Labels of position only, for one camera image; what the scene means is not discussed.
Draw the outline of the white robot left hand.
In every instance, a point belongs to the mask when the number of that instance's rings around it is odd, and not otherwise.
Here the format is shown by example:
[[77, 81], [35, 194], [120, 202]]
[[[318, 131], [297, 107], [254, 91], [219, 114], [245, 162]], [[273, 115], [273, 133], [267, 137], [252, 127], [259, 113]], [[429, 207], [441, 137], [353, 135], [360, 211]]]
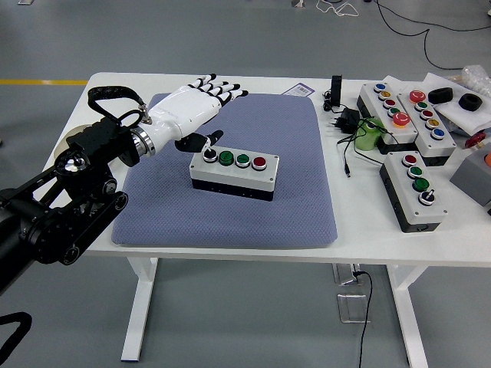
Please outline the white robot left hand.
[[227, 103], [247, 94], [239, 84], [217, 81], [215, 74], [207, 74], [179, 87], [150, 108], [151, 123], [141, 126], [150, 153], [158, 153], [170, 141], [181, 152], [207, 150], [219, 140], [222, 132], [204, 136], [197, 130]]

